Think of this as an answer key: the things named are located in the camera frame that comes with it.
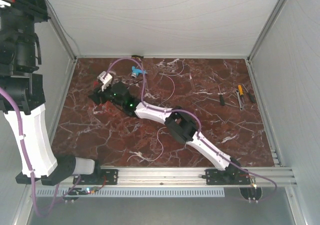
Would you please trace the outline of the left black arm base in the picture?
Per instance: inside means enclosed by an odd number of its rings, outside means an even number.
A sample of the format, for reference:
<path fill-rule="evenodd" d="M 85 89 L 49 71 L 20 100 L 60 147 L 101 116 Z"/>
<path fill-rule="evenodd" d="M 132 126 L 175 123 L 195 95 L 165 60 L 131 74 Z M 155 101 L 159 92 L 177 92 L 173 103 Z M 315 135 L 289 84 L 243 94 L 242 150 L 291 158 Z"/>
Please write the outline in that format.
<path fill-rule="evenodd" d="M 103 168 L 93 174 L 81 175 L 78 185 L 102 186 L 102 185 L 117 185 L 118 184 L 118 169 Z"/>

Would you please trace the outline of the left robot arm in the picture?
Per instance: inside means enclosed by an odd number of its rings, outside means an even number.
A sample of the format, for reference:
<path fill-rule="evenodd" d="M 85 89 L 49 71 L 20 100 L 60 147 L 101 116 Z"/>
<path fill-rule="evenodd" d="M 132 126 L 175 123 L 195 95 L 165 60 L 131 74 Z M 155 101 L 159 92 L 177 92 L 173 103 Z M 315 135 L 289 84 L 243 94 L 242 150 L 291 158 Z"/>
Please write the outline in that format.
<path fill-rule="evenodd" d="M 54 186 L 70 176 L 99 183 L 103 172 L 92 159 L 53 154 L 45 122 L 42 63 L 37 23 L 49 20 L 45 0 L 0 0 L 0 110 L 21 156 L 18 184 Z"/>

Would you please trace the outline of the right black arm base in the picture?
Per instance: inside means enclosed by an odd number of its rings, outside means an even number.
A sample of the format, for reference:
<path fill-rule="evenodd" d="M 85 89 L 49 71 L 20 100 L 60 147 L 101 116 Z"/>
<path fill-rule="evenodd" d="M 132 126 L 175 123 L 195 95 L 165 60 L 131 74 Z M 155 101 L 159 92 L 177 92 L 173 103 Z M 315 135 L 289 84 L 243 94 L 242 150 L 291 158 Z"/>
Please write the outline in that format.
<path fill-rule="evenodd" d="M 217 169 L 206 169 L 201 175 L 207 185 L 250 185 L 251 180 L 247 172 L 242 170 L 221 171 Z"/>

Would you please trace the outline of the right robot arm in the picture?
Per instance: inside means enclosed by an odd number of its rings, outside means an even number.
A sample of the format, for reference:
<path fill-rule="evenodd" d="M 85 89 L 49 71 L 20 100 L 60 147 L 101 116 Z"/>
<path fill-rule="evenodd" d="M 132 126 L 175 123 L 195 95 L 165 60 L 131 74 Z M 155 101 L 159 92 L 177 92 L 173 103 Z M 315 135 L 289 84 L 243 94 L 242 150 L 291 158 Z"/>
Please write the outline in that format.
<path fill-rule="evenodd" d="M 193 147 L 214 165 L 220 181 L 233 184 L 239 178 L 240 164 L 205 138 L 198 118 L 180 106 L 164 108 L 146 103 L 131 95 L 122 82 L 96 87 L 88 98 L 97 106 L 111 102 L 128 117 L 165 125 L 177 142 Z"/>

